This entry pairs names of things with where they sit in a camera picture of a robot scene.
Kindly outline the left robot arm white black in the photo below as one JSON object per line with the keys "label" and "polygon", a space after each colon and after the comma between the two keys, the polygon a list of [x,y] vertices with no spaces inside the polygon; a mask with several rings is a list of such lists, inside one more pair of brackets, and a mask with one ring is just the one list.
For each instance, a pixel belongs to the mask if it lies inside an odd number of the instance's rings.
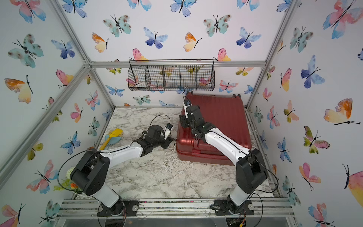
{"label": "left robot arm white black", "polygon": [[72,170],[70,178],[85,195],[97,199],[107,215],[125,215],[126,205],[123,199],[105,182],[108,171],[115,165],[143,157],[154,148],[168,148],[173,141],[170,137],[172,129],[173,125],[170,123],[165,128],[152,125],[130,145],[103,152],[89,149]]}

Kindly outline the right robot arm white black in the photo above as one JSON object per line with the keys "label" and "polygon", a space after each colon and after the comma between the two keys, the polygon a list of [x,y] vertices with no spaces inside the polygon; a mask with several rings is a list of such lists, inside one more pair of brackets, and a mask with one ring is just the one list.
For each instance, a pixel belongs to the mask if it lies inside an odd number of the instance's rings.
{"label": "right robot arm white black", "polygon": [[219,128],[206,122],[200,107],[189,101],[183,104],[184,114],[180,115],[181,125],[190,128],[195,139],[217,148],[236,167],[237,186],[226,199],[224,209],[231,214],[241,214],[249,203],[253,192],[267,179],[268,170],[262,153],[258,149],[246,148],[222,133]]}

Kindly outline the red hard-shell suitcase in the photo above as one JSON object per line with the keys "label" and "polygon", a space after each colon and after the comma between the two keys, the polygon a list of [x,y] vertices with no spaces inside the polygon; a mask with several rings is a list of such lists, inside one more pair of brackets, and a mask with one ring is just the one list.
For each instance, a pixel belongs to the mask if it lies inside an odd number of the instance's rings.
{"label": "red hard-shell suitcase", "polygon": [[[252,149],[249,127],[240,96],[208,96],[189,93],[187,98],[201,109],[206,122],[214,124],[224,135],[239,145]],[[178,125],[176,152],[179,160],[217,165],[233,163],[212,145],[196,140],[190,128]]]}

